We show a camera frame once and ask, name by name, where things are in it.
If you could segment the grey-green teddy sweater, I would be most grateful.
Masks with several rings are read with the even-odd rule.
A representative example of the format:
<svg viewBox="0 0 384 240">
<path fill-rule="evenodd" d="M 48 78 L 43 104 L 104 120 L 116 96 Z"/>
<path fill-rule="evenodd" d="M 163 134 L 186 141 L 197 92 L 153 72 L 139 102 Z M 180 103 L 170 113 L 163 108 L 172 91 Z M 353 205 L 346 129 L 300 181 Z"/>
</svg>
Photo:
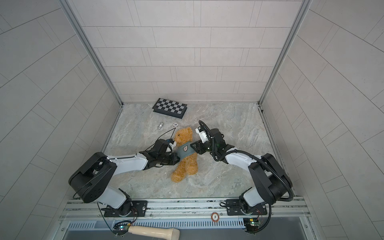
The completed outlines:
<svg viewBox="0 0 384 240">
<path fill-rule="evenodd" d="M 187 142 L 177 149 L 177 154 L 180 160 L 185 159 L 186 157 L 189 157 L 196 153 L 196 151 L 191 147 L 191 142 Z"/>
</svg>

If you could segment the tan teddy bear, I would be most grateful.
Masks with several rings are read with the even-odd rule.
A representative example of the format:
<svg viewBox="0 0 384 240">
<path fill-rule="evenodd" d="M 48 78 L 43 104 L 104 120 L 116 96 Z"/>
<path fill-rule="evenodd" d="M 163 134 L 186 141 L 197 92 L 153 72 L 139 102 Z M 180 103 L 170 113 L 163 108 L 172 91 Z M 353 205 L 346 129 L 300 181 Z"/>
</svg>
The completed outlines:
<svg viewBox="0 0 384 240">
<path fill-rule="evenodd" d="M 194 131 L 191 127 L 180 129 L 175 134 L 175 142 L 177 143 L 177 155 L 180 158 L 178 167 L 171 175 L 174 183 L 181 182 L 187 175 L 195 175 L 198 172 L 198 154 L 191 147 L 193 142 Z"/>
</svg>

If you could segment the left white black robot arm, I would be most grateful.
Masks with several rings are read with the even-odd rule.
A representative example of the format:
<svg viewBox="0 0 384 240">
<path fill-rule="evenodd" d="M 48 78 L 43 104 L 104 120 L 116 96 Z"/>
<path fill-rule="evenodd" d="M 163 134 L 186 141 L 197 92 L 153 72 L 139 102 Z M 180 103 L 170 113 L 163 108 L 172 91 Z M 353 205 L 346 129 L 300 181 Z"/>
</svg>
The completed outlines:
<svg viewBox="0 0 384 240">
<path fill-rule="evenodd" d="M 176 165 L 180 161 L 177 153 L 173 152 L 176 145 L 173 139 L 159 139 L 150 150 L 131 156 L 112 157 L 97 152 L 71 175 L 68 183 L 84 203 L 99 202 L 107 206 L 103 209 L 105 212 L 125 217 L 132 211 L 132 200 L 123 190 L 109 186 L 112 177 Z"/>
</svg>

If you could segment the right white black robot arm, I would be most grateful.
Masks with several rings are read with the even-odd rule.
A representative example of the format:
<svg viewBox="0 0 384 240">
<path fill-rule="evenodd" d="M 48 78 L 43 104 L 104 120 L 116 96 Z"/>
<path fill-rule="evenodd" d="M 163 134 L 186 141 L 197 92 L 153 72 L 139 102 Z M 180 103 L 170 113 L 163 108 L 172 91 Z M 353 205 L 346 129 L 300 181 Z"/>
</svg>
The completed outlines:
<svg viewBox="0 0 384 240">
<path fill-rule="evenodd" d="M 198 127 L 196 132 L 201 139 L 191 144 L 195 152 L 199 155 L 209 152 L 216 162 L 234 165 L 250 173 L 255 186 L 239 196 L 239 207 L 245 214 L 255 212 L 260 204 L 271 206 L 277 201 L 293 200 L 292 181 L 273 155 L 255 156 L 226 144 L 218 129 Z"/>
</svg>

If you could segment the folded black white chessboard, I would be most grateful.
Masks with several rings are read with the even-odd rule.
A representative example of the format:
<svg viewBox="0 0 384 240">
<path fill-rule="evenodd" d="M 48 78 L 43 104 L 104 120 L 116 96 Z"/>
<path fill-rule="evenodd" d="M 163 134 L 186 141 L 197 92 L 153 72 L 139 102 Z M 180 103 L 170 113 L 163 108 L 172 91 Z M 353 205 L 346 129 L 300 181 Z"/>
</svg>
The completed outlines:
<svg viewBox="0 0 384 240">
<path fill-rule="evenodd" d="M 153 110 L 155 113 L 182 119 L 187 110 L 187 104 L 159 98 L 153 105 Z"/>
</svg>

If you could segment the round red white sticker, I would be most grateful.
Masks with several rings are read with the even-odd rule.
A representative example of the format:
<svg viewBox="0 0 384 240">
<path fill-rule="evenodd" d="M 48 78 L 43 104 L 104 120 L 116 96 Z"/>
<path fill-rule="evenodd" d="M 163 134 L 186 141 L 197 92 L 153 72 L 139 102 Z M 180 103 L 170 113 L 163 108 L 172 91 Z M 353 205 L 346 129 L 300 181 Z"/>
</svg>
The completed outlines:
<svg viewBox="0 0 384 240">
<path fill-rule="evenodd" d="M 214 223 L 217 223 L 220 219 L 220 216 L 218 213 L 214 212 L 211 214 L 211 220 L 214 222 Z"/>
</svg>

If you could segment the left green circuit board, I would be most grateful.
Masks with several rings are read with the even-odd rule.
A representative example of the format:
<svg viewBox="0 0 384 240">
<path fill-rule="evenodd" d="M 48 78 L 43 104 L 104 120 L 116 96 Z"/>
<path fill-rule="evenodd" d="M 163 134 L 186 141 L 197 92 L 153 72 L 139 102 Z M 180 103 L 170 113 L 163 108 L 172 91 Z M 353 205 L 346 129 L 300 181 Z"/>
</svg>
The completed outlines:
<svg viewBox="0 0 384 240">
<path fill-rule="evenodd" d="M 121 221 L 121 222 L 115 223 L 113 230 L 114 232 L 116 232 L 117 236 L 123 236 L 128 232 L 129 227 L 131 225 L 132 225 L 131 221 Z"/>
</svg>

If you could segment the green circuit board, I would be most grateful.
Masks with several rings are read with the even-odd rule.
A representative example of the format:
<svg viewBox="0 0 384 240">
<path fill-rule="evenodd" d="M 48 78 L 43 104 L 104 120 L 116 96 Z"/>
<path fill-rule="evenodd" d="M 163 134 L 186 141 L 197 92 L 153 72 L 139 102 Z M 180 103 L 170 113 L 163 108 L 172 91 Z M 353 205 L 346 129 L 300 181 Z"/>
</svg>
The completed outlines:
<svg viewBox="0 0 384 240">
<path fill-rule="evenodd" d="M 260 227 L 259 219 L 244 218 L 243 222 L 244 222 L 245 231 L 247 233 L 255 233 L 259 230 L 259 227 Z"/>
<path fill-rule="evenodd" d="M 131 221 L 121 221 L 121 222 L 115 223 L 113 230 L 114 232 L 116 232 L 117 236 L 123 236 L 128 232 L 129 227 L 131 225 L 132 225 Z"/>
</svg>

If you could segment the right green circuit board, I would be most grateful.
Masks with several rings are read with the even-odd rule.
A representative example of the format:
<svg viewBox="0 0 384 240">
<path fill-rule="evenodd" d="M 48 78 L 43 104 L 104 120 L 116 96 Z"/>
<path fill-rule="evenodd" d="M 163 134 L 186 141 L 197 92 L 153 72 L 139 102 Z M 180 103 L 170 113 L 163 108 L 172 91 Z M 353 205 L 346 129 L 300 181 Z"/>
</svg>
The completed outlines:
<svg viewBox="0 0 384 240">
<path fill-rule="evenodd" d="M 245 231 L 247 233 L 255 233 L 259 230 L 259 227 L 260 227 L 259 219 L 244 218 L 243 222 L 244 222 Z"/>
</svg>

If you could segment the aluminium mounting rail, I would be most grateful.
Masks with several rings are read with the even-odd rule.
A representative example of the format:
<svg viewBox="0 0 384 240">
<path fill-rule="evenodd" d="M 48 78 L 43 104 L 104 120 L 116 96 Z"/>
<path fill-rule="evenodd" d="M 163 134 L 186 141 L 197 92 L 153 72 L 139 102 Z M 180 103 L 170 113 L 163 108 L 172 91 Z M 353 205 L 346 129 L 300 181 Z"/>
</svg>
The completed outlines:
<svg viewBox="0 0 384 240">
<path fill-rule="evenodd" d="M 146 215 L 137 217 L 139 220 L 151 219 L 206 219 L 216 212 L 220 219 L 223 218 L 252 218 L 261 217 L 263 220 L 267 218 L 261 215 L 250 216 L 228 216 L 227 209 L 220 206 L 220 203 L 227 200 L 226 198 L 195 198 L 195 199 L 136 199 L 133 201 L 148 201 Z M 272 217 L 307 217 L 310 215 L 307 203 L 303 197 L 295 197 L 290 202 L 278 201 L 271 207 L 265 204 L 268 214 L 269 209 L 272 210 Z M 106 205 L 89 203 L 85 204 L 81 200 L 69 200 L 63 212 L 59 216 L 59 220 L 123 220 L 132 218 L 107 218 L 101 208 Z"/>
</svg>

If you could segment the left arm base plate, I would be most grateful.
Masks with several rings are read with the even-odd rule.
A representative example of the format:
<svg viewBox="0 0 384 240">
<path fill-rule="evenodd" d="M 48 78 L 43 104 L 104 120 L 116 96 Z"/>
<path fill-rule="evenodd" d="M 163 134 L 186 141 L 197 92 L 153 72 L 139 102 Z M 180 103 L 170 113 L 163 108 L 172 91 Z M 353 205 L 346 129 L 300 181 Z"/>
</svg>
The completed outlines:
<svg viewBox="0 0 384 240">
<path fill-rule="evenodd" d="M 119 209 L 113 209 L 111 206 L 101 208 L 104 217 L 107 218 L 133 218 L 144 217 L 146 215 L 148 201 L 132 201 L 129 204 L 121 206 Z"/>
</svg>

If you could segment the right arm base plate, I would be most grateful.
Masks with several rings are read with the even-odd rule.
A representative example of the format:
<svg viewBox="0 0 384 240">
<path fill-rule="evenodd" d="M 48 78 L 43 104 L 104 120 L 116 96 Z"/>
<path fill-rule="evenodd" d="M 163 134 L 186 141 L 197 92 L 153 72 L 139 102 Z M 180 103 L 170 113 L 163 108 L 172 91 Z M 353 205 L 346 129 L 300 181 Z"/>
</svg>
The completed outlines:
<svg viewBox="0 0 384 240">
<path fill-rule="evenodd" d="M 220 206 L 227 209 L 228 216 L 268 215 L 266 205 L 263 203 L 248 208 L 239 199 L 227 199 L 220 203 Z"/>
</svg>

